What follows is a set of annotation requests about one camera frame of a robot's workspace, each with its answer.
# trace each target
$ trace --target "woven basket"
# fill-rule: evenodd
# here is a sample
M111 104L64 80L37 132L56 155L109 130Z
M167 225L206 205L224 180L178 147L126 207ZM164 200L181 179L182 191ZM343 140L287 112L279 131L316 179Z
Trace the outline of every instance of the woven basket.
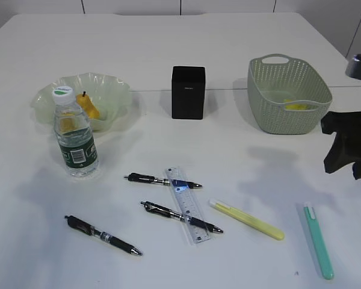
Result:
M282 57L286 63L264 63ZM271 134L306 134L327 112L332 94L306 61L283 54L253 59L248 66L248 100L254 117Z

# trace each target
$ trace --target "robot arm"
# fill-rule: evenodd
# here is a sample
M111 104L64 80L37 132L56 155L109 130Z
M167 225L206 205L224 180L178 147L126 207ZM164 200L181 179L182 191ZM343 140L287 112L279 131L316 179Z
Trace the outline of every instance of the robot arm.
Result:
M346 74L361 80L361 54L350 62ZM327 173L333 173L347 164L353 164L353 176L361 178L361 111L335 113L329 111L321 120L324 134L336 133L333 146L325 157Z

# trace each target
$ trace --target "black box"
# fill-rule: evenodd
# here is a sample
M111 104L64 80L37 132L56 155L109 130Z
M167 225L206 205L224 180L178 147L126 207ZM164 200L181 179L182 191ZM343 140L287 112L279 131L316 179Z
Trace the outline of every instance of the black box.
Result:
M203 119L205 85L204 67L173 67L171 84L173 119Z

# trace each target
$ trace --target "bottle cap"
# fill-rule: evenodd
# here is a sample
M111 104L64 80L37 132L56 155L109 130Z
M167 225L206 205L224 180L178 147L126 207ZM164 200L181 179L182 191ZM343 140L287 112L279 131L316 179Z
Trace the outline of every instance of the bottle cap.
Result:
M52 97L57 105L71 104L76 100L75 92L69 86L59 86L52 92Z

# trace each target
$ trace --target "bottle label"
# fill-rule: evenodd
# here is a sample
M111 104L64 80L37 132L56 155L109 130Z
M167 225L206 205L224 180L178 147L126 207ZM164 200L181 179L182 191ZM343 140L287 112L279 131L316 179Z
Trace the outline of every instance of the bottle label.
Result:
M94 138L88 142L74 148L60 146L61 153L68 167L80 169L87 167L97 159Z

